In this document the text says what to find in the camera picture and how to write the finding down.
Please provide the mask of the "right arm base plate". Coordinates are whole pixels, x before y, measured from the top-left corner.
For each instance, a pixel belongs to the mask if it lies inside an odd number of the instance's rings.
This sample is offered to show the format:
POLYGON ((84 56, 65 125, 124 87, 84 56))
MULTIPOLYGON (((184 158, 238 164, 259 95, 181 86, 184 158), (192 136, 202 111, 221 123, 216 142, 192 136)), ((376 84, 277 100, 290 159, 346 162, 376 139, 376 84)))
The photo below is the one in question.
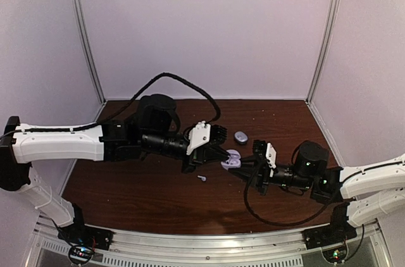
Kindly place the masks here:
POLYGON ((325 225, 306 229, 302 232, 307 250, 343 243, 357 237, 357 231, 352 226, 325 225))

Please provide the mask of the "lilac stem earbud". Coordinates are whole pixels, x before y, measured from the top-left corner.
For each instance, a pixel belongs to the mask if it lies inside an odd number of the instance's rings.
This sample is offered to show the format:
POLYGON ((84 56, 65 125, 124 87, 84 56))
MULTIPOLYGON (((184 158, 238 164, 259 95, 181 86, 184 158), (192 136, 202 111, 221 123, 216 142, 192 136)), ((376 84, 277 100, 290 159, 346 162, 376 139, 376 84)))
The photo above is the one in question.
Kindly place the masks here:
POLYGON ((232 158, 228 158, 226 161, 221 162, 223 167, 230 167, 234 165, 234 160, 232 158))
POLYGON ((205 176, 202 175, 198 175, 197 176, 202 182, 205 182, 207 180, 207 178, 205 176))

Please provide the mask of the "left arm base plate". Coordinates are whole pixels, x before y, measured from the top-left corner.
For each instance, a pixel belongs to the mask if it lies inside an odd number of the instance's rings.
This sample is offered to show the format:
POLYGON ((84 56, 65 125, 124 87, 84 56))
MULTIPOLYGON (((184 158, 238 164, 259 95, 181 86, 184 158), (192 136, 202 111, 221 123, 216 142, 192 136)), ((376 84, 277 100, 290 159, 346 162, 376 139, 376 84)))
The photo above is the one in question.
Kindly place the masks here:
POLYGON ((64 240, 68 245, 81 245, 91 249, 108 251, 113 240, 111 230, 85 225, 82 228, 70 225, 68 227, 57 227, 58 238, 64 240))

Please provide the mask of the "grey-purple earbud charging case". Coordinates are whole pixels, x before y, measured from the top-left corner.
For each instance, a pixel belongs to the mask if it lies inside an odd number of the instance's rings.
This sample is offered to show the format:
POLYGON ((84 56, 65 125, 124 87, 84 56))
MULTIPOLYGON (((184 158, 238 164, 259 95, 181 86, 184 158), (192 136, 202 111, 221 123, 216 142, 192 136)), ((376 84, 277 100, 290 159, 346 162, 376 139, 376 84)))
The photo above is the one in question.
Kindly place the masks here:
POLYGON ((247 142, 249 140, 248 136, 242 131, 235 132, 234 133, 234 139, 235 139, 236 143, 238 143, 240 145, 247 144, 247 142))

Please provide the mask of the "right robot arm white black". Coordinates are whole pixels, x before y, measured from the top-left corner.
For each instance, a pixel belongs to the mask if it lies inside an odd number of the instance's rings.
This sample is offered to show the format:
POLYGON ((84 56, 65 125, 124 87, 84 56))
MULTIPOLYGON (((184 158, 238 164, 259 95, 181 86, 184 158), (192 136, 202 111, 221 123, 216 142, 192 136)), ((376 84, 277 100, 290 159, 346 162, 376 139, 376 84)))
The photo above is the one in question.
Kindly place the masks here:
POLYGON ((303 225, 335 204, 324 236, 329 242, 336 243, 349 230, 404 208, 404 156, 364 166, 330 168, 329 151, 308 140, 294 149, 288 165, 277 163, 277 152, 271 143, 256 140, 252 151, 252 156, 243 158, 238 151, 229 150, 229 157, 222 166, 245 182, 243 198, 246 209, 267 225, 303 225), (299 196, 309 192, 310 198, 322 207, 301 221, 280 223, 266 220, 253 210, 248 193, 254 188, 265 195, 271 185, 284 192, 296 189, 299 196))

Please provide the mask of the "front aluminium rail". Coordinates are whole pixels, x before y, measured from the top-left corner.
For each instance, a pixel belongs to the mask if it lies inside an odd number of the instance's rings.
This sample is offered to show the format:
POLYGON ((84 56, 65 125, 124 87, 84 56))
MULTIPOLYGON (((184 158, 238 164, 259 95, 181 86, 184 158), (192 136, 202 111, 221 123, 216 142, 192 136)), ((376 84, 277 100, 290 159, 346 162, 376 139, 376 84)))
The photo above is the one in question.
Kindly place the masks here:
MULTIPOLYGON (((332 247, 354 253, 361 238, 308 249, 303 230, 233 235, 163 235, 113 231, 107 251, 96 249, 84 266, 394 266, 377 221, 365 226, 361 247, 344 264, 329 263, 332 247)), ((75 266, 51 220, 39 216, 22 266, 75 266)))

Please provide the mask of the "round lilac earbud case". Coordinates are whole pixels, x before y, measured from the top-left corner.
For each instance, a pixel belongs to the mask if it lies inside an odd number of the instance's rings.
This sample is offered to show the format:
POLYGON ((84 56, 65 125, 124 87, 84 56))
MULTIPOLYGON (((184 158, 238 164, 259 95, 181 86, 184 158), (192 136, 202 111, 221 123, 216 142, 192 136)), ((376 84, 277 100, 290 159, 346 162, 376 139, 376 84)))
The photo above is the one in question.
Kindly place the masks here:
POLYGON ((227 153, 228 159, 226 161, 222 161, 221 166, 226 170, 240 168, 241 167, 240 153, 235 149, 229 149, 227 150, 227 153))

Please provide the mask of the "aluminium frame post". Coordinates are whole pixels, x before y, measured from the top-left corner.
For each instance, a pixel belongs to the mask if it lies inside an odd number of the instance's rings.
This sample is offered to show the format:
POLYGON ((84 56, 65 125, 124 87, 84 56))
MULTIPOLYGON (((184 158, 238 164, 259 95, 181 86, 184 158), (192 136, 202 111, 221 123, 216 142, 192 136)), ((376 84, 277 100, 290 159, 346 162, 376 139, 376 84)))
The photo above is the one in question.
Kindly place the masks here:
POLYGON ((323 67, 327 59, 328 49, 332 40, 332 32, 335 26, 335 21, 337 19, 339 6, 340 0, 330 0, 328 6, 327 19, 320 46, 320 52, 318 54, 315 71, 306 97, 307 105, 310 105, 313 102, 316 90, 318 88, 318 84, 320 82, 323 67))
POLYGON ((85 23, 85 16, 84 16, 84 9, 82 5, 82 0, 72 0, 73 2, 73 10, 75 14, 75 19, 77 22, 78 27, 78 36, 80 40, 80 44, 82 46, 85 64, 89 71, 90 79, 93 85, 93 88, 96 93, 97 100, 99 104, 104 104, 106 102, 106 98, 104 96, 104 92, 101 86, 101 81, 97 72, 96 64, 94 61, 94 56, 92 53, 92 48, 90 44, 90 38, 87 31, 87 26, 85 23))

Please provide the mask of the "left aluminium frame post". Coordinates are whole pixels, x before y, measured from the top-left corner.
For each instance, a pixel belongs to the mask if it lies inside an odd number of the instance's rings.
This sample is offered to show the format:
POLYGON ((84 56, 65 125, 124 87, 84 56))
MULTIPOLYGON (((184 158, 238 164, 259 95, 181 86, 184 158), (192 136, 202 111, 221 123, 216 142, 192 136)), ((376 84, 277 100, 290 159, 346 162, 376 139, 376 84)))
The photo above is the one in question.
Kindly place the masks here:
POLYGON ((104 92, 101 86, 101 81, 97 72, 96 64, 94 61, 94 56, 92 53, 92 48, 90 44, 90 38, 87 31, 87 26, 85 23, 85 16, 84 16, 84 9, 82 5, 82 0, 72 0, 73 2, 73 10, 75 14, 75 19, 77 22, 78 27, 78 36, 80 40, 80 44, 82 46, 85 64, 89 71, 90 79, 93 85, 93 88, 96 93, 97 100, 99 104, 104 104, 106 102, 106 98, 104 96, 104 92))

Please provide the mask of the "right aluminium frame post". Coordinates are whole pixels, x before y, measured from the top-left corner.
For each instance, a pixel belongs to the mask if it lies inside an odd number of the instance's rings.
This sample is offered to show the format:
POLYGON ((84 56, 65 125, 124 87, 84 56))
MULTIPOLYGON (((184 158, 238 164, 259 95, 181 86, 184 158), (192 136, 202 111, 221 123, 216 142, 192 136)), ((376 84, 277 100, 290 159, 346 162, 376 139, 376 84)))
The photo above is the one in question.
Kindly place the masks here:
POLYGON ((323 67, 327 59, 328 49, 332 40, 332 32, 335 26, 335 21, 337 19, 339 6, 340 0, 330 0, 328 6, 327 19, 320 46, 320 52, 318 54, 315 71, 306 97, 307 105, 310 105, 313 102, 316 90, 318 88, 318 84, 320 82, 323 67))

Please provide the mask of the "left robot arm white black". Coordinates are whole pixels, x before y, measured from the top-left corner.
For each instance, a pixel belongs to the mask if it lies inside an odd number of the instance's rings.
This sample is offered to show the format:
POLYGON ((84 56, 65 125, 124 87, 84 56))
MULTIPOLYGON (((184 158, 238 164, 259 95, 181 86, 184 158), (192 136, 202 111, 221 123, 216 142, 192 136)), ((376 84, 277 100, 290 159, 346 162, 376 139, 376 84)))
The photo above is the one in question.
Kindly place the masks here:
POLYGON ((106 120, 88 128, 38 127, 9 118, 1 137, 1 189, 19 192, 50 217, 77 244, 85 244, 91 231, 81 209, 44 183, 32 169, 32 162, 54 159, 126 161, 142 154, 159 154, 182 162, 182 173, 198 166, 224 162, 230 155, 222 148, 227 130, 206 121, 187 133, 179 126, 176 102, 163 94, 140 99, 134 115, 125 120, 106 120))

